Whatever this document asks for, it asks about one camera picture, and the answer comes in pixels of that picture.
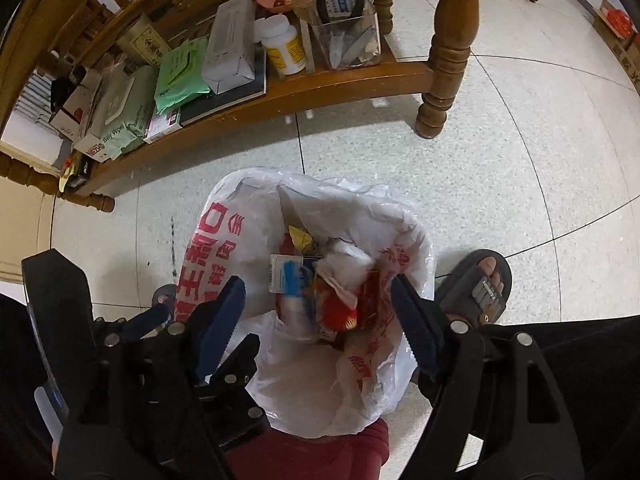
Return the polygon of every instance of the pill bottle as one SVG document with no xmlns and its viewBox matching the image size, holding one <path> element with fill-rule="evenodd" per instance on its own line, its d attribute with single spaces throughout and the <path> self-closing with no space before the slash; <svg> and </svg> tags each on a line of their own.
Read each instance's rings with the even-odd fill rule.
<svg viewBox="0 0 640 480">
<path fill-rule="evenodd" d="M 264 20 L 262 44 L 281 75 L 295 74 L 305 67 L 305 49 L 300 35 L 284 14 L 276 14 Z"/>
</svg>

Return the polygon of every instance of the tile floor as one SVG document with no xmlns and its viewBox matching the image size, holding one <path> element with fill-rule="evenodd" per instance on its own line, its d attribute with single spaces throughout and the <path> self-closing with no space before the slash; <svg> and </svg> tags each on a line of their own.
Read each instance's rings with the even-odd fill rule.
<svg viewBox="0 0 640 480">
<path fill-rule="evenodd" d="M 396 56 L 426 56 L 437 1 L 395 0 Z M 508 256 L 505 323 L 638 314 L 640 98 L 575 0 L 480 6 L 474 55 L 435 140 L 412 133 L 418 96 L 337 105 L 142 168 L 107 190 L 118 195 L 110 215 L 57 202 L 53 246 L 84 269 L 95 315 L 130 317 L 148 306 L 175 279 L 209 191 L 247 166 L 405 190 L 430 226 L 439 276 L 472 249 Z M 410 387 L 387 417 L 383 479 L 398 477 L 429 410 Z M 478 449 L 471 441 L 461 464 Z"/>
</svg>

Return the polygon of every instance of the toe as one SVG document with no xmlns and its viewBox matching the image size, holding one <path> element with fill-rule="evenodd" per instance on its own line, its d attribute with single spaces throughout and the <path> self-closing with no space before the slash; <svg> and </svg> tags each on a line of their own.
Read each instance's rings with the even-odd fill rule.
<svg viewBox="0 0 640 480">
<path fill-rule="evenodd" d="M 498 288 L 498 285 L 500 285 L 500 272 L 496 270 L 489 278 L 489 281 L 494 288 Z"/>
<path fill-rule="evenodd" d="M 478 267 L 484 270 L 484 273 L 487 276 L 491 276 L 494 273 L 496 265 L 497 265 L 497 262 L 495 261 L 495 258 L 492 256 L 489 256 L 478 263 Z"/>
</svg>

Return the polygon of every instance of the clear plastic container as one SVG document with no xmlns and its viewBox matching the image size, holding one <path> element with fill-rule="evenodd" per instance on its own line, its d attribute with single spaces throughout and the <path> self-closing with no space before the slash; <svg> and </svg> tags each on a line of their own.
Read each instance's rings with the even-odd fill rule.
<svg viewBox="0 0 640 480">
<path fill-rule="evenodd" d="M 376 65 L 382 59 L 377 13 L 311 25 L 311 29 L 331 70 Z"/>
</svg>

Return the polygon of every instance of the green package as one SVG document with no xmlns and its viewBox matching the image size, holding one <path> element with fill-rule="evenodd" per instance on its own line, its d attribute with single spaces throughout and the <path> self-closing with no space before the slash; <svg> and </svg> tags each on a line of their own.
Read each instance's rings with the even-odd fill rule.
<svg viewBox="0 0 640 480">
<path fill-rule="evenodd" d="M 156 70 L 143 66 L 110 88 L 102 134 L 109 157 L 115 159 L 143 144 L 146 127 L 154 111 L 155 87 Z"/>
<path fill-rule="evenodd" d="M 159 114 L 211 92 L 200 75 L 208 43 L 207 36 L 185 41 L 162 56 L 154 95 Z"/>
</svg>

